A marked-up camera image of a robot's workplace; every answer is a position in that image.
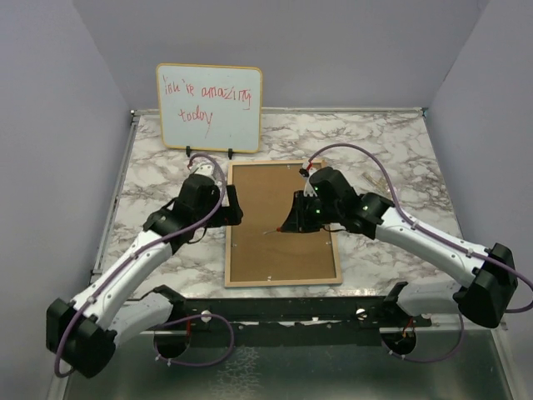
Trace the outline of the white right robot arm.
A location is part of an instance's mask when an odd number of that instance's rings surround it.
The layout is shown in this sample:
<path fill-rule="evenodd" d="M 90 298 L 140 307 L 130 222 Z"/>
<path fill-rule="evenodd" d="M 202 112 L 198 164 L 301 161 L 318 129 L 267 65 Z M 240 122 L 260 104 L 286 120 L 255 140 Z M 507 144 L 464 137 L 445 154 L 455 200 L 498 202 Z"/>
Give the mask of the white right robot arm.
<path fill-rule="evenodd" d="M 306 178 L 293 195 L 280 233 L 315 233 L 332 224 L 348 233 L 397 246 L 446 274 L 434 282 L 404 282 L 382 306 L 384 319 L 400 326 L 422 314 L 459 313 L 484 328 L 496 328 L 516 291 L 514 261 L 508 247 L 487 249 L 465 242 L 409 214 L 373 192 L 359 194 L 344 175 L 324 167 Z"/>

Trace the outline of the blue red screwdriver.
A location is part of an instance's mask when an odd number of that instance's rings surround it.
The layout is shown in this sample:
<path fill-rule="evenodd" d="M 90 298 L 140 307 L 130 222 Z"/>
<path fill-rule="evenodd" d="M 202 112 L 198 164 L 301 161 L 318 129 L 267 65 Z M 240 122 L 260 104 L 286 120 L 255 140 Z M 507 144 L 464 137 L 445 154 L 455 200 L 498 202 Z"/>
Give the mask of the blue red screwdriver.
<path fill-rule="evenodd" d="M 283 233 L 283 232 L 284 230 L 282 227 L 276 227 L 275 229 L 263 232 L 263 235 L 268 235 L 268 234 L 273 234 L 273 233 Z"/>

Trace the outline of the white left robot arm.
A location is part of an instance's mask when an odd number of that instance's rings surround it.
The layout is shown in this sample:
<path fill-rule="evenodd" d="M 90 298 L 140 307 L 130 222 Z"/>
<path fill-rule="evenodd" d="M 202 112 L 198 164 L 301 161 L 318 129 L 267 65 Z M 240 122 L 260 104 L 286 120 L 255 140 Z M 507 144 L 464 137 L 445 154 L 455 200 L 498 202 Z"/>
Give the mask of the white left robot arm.
<path fill-rule="evenodd" d="M 151 213 L 130 248 L 97 281 L 72 300 L 56 299 L 47 309 L 46 344 L 55 354 L 54 373 L 68 377 L 61 363 L 87 378 L 99 374 L 116 347 L 148 328 L 176 328 L 184 317 L 181 296 L 153 290 L 132 306 L 133 291 L 197 229 L 236 226 L 243 212 L 232 185 L 218 187 L 209 175 L 193 173 L 177 197 Z"/>

